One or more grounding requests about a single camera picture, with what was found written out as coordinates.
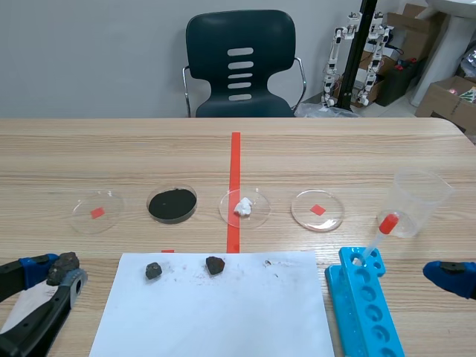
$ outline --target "small red paper square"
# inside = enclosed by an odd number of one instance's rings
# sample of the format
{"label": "small red paper square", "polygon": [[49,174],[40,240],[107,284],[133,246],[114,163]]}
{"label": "small red paper square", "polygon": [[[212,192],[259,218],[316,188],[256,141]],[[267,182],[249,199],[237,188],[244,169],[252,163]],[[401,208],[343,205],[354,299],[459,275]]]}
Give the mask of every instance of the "small red paper square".
{"label": "small red paper square", "polygon": [[91,217],[92,217],[92,219],[96,219],[96,218],[101,217],[104,213],[105,213],[104,208],[98,207],[95,210],[91,211]]}
{"label": "small red paper square", "polygon": [[318,216],[322,216],[326,210],[324,210],[324,208],[320,205],[314,205],[314,207],[311,208],[311,212],[317,214]]}

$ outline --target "blue test tube rack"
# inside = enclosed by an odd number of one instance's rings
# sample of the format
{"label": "blue test tube rack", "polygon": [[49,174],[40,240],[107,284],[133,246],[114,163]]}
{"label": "blue test tube rack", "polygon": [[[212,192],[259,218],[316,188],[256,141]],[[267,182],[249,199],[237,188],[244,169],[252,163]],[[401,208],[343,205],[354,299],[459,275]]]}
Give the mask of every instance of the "blue test tube rack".
{"label": "blue test tube rack", "polygon": [[[399,336],[380,286],[385,266],[378,249],[362,262],[365,248],[344,247],[341,264],[326,269],[344,355],[404,357]],[[353,263],[360,259],[361,265]]]}

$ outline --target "dropper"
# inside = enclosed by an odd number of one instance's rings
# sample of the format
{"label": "dropper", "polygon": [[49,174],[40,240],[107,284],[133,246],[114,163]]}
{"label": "dropper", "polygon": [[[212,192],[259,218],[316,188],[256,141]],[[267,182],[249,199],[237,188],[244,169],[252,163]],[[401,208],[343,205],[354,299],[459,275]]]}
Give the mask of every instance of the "dropper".
{"label": "dropper", "polygon": [[399,217],[395,213],[390,213],[385,217],[377,230],[374,240],[365,248],[362,254],[362,262],[364,262],[377,247],[377,245],[395,228],[399,222]]}

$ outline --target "dirt particle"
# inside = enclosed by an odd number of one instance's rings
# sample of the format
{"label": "dirt particle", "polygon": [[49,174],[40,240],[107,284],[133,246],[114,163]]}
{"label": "dirt particle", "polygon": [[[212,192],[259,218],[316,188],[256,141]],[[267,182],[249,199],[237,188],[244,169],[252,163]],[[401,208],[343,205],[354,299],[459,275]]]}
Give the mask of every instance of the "dirt particle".
{"label": "dirt particle", "polygon": [[208,257],[206,263],[210,275],[217,275],[221,273],[225,267],[225,262],[222,258]]}

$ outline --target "plastic beaker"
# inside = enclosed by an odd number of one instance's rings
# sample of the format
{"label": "plastic beaker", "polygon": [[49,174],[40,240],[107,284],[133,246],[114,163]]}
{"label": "plastic beaker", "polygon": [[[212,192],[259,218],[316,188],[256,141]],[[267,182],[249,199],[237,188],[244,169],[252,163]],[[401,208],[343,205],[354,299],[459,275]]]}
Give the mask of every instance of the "plastic beaker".
{"label": "plastic beaker", "polygon": [[414,168],[399,169],[377,216],[379,224],[388,214],[395,213],[399,223],[392,234],[401,238],[413,237],[453,191],[453,187],[434,173]]}

